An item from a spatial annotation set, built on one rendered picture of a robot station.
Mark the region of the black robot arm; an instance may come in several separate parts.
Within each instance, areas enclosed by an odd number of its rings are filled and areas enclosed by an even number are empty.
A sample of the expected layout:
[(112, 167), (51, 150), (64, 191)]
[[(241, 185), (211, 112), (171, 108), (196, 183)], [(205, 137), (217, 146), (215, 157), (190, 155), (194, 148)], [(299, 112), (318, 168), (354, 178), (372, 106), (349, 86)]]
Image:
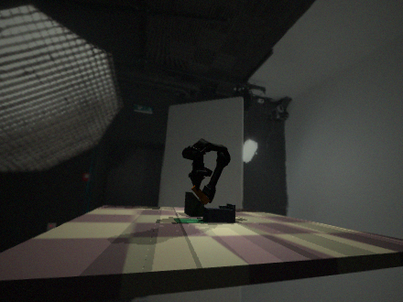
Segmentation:
[(216, 168), (212, 171), (205, 167), (204, 165), (202, 166), (201, 170), (206, 170), (208, 172), (208, 177), (211, 177), (211, 180), (208, 185), (204, 186), (202, 192), (204, 193), (205, 196), (208, 197), (209, 203), (212, 202), (215, 191), (216, 191), (216, 184), (221, 176), (221, 173), (223, 171), (223, 168), (226, 167), (231, 158), (230, 154), (228, 153), (227, 147), (223, 145), (217, 145), (210, 143), (203, 138), (201, 138), (199, 141), (197, 141), (194, 145), (188, 146), (183, 149), (182, 151), (182, 156), (186, 159), (190, 159), (193, 161), (203, 161), (203, 155), (206, 155), (206, 152), (211, 152), (211, 151), (216, 151), (217, 152), (217, 159), (216, 159)]

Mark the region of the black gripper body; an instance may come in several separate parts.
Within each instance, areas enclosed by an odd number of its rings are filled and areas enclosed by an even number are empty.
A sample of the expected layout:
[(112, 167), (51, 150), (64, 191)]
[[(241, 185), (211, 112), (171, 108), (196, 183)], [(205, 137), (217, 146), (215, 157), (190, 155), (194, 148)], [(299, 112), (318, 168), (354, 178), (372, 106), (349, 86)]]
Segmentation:
[(206, 170), (202, 170), (202, 166), (204, 165), (203, 161), (193, 161), (192, 163), (192, 172), (189, 174), (189, 178), (193, 177), (208, 177), (208, 172)]

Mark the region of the orange l-shaped part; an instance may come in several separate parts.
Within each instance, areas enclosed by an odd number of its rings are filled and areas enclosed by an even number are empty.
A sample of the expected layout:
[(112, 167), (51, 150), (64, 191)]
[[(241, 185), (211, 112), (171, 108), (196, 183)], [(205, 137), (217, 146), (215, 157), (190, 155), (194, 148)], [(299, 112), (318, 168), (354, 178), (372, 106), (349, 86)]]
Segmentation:
[(204, 195), (204, 193), (200, 189), (199, 189), (199, 191), (197, 191), (195, 186), (193, 186), (191, 189), (198, 196), (198, 198), (201, 200), (202, 204), (206, 205), (209, 202), (209, 199)]

